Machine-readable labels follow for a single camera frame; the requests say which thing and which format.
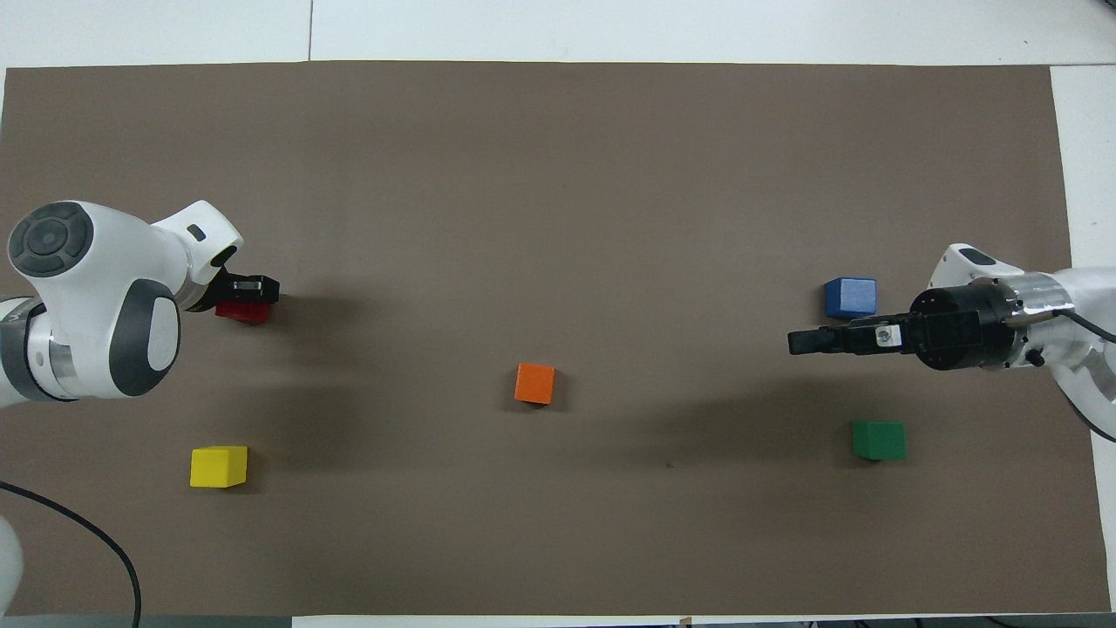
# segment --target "orange cube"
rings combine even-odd
[[[555,393],[555,368],[520,365],[516,375],[516,400],[550,404]]]

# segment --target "white table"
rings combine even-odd
[[[1116,264],[1116,10],[1099,0],[0,0],[0,73],[329,59],[1050,65],[1074,264]],[[1094,461],[1116,600],[1116,446],[1094,437]],[[764,619],[777,620],[694,617]],[[677,620],[382,617],[296,625]]]

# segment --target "brown mat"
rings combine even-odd
[[[290,294],[185,316],[145,398],[3,413],[0,477],[114,534],[151,612],[1108,610],[1048,374],[786,348],[837,274],[902,310],[953,241],[1068,264],[1046,68],[10,70],[0,224],[66,197],[205,197]],[[551,407],[511,400],[521,361]],[[859,462],[854,419],[910,460]],[[190,489],[221,444],[248,485]],[[12,612],[127,610],[94,539],[0,509]]]

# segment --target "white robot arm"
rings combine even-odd
[[[8,254],[39,297],[0,297],[0,407],[154,388],[177,357],[180,307],[278,299],[262,276],[238,291],[248,277],[224,263],[242,243],[205,201],[153,224],[85,201],[31,212]]]
[[[790,354],[914,354],[937,370],[1048,367],[1078,415],[1116,442],[1116,268],[1026,272],[977,248],[942,254],[910,311],[791,332]]]

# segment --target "colored block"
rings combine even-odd
[[[516,399],[531,404],[550,404],[555,393],[555,368],[520,365],[516,375]]]
[[[906,428],[887,422],[853,422],[853,453],[868,461],[905,461]]]
[[[267,323],[271,316],[271,303],[259,301],[222,300],[214,311],[218,317],[241,323]]]
[[[826,317],[859,319],[876,312],[876,280],[837,277],[826,283]]]
[[[248,447],[202,447],[190,454],[190,486],[228,489],[248,480]]]

